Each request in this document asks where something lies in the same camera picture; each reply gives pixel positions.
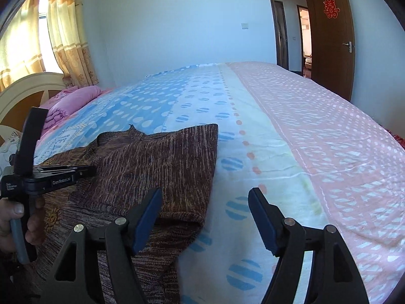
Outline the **person's left hand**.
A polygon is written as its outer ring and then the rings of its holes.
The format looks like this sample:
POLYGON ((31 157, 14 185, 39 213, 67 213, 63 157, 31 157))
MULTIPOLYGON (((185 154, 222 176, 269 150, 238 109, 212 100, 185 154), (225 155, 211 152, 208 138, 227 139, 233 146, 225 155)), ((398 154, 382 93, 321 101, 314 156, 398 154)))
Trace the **person's left hand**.
MULTIPOLYGON (((35 211, 27 222, 25 239, 28 243, 39 246, 45 239, 45 200, 37 198, 35 211)), ((24 207, 17 202, 11 202, 7 198, 1 199, 1 252, 9 254, 16 251, 14 240, 10 230, 10 221, 22 218, 24 207)))

